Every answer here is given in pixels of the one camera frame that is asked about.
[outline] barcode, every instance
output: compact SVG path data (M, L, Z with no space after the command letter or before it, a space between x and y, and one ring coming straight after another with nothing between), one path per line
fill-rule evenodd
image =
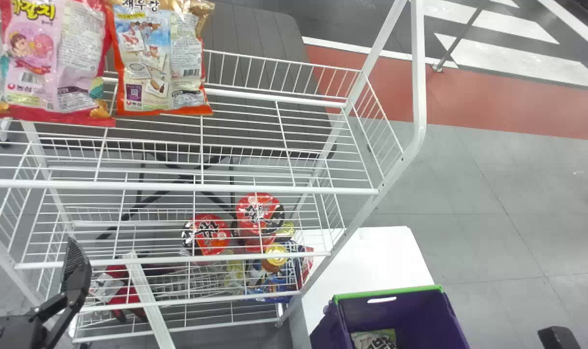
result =
M199 69L184 69L184 77L198 77Z
M39 85L39 77L38 75L34 74L34 73L29 73L28 71L25 71L22 75L22 77L20 78L21 82L25 82L27 84L34 84L34 85Z

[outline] red noodle cup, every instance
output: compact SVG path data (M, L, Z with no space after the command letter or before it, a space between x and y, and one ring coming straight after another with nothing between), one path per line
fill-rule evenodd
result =
M231 232L229 225L219 216L214 214L198 214L189 221L182 232L182 236L192 236L194 241L189 246L188 238L185 240L185 247L189 247L190 252L194 248L195 256L212 256L221 254L229 246Z
M274 242L283 225L285 210L280 201L266 192L250 192L236 205L236 218L248 252L260 253Z

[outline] shrimp cracker bag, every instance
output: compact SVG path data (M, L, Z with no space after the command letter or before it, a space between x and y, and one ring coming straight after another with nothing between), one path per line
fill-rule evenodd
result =
M105 0L119 73L117 113L212 114L203 81L206 0Z
M101 98L110 37L101 0L0 0L0 118L115 126Z

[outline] handle hole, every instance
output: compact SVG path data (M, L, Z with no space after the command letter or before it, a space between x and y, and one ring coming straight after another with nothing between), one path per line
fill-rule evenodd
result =
M392 297L385 297L385 298L372 298L371 300L368 300L367 303L383 303L383 302L393 302L397 299L396 296L392 296Z

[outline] purple bin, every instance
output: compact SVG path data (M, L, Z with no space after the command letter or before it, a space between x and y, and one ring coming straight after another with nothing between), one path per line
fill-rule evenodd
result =
M351 332L382 329L395 330L399 349L469 349L440 285L335 295L311 333L311 346L353 349Z

